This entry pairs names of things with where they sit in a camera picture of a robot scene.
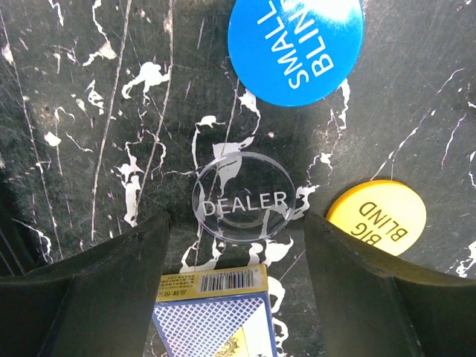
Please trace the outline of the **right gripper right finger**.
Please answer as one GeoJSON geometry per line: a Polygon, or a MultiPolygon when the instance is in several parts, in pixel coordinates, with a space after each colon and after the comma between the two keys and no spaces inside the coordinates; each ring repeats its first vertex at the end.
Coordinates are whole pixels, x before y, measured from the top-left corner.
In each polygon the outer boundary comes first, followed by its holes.
{"type": "Polygon", "coordinates": [[[306,259],[328,356],[474,356],[475,281],[417,266],[316,213],[306,259]]]}

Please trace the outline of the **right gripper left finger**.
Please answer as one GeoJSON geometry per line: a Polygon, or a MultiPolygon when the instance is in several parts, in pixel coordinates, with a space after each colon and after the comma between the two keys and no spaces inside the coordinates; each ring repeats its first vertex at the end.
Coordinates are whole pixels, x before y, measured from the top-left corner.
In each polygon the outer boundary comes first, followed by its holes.
{"type": "Polygon", "coordinates": [[[1,278],[2,356],[142,356],[170,241],[162,211],[118,237],[1,278]]]}

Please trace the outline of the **blue playing card deck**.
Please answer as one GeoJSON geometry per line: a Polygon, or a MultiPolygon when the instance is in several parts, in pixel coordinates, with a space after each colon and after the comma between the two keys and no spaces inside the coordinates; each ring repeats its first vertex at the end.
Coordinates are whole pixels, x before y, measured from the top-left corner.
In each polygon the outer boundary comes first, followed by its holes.
{"type": "Polygon", "coordinates": [[[169,356],[276,356],[264,265],[161,277],[153,322],[169,356]]]}

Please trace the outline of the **clear dealer button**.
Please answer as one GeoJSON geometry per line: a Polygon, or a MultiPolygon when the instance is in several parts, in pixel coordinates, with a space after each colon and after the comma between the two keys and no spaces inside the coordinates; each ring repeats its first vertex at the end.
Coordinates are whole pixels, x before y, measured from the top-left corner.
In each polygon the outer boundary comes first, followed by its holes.
{"type": "Polygon", "coordinates": [[[297,194],[285,168],[264,154],[231,152],[198,175],[191,204],[200,226],[226,242],[270,239],[292,218],[297,194]]]}

